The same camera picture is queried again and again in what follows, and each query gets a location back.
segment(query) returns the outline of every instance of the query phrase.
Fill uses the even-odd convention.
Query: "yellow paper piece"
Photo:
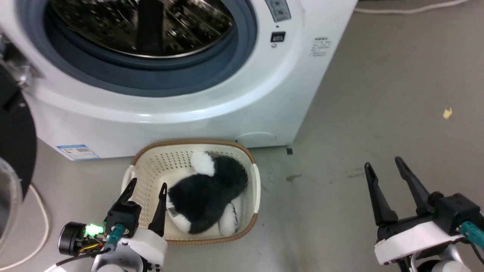
[[[452,108],[450,107],[449,109],[444,110],[444,114],[442,114],[442,117],[445,119],[448,119],[452,115]]]

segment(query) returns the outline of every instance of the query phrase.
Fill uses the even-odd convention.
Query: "metal latch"
[[[1,30],[0,65],[10,73],[22,90],[32,85],[32,79],[39,76],[38,70]]]

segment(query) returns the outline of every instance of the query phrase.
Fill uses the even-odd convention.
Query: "small black square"
[[[271,43],[281,43],[286,37],[286,32],[273,32],[271,36]]]

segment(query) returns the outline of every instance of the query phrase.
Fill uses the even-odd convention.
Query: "washing machine opening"
[[[37,49],[89,85],[167,97],[236,73],[257,37],[250,0],[19,0]]]

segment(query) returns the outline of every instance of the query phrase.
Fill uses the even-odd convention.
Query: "brown basket rim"
[[[153,149],[155,147],[160,146],[171,146],[171,145],[193,145],[193,144],[209,144],[209,145],[226,145],[238,148],[249,157],[252,164],[256,163],[254,156],[250,153],[250,151],[243,145],[238,144],[236,142],[225,141],[225,140],[212,140],[212,139],[183,139],[183,140],[169,140],[169,141],[161,141],[152,143],[142,150],[140,150],[136,156],[133,158],[131,165],[136,165],[140,157],[148,150]],[[217,239],[205,239],[205,240],[166,240],[169,245],[209,245],[209,244],[218,244],[218,243],[226,243],[232,242],[237,239],[242,238],[245,236],[255,225],[257,221],[258,214],[254,213],[252,215],[252,219],[249,222],[249,225],[240,233],[230,236],[230,237],[223,237]]]

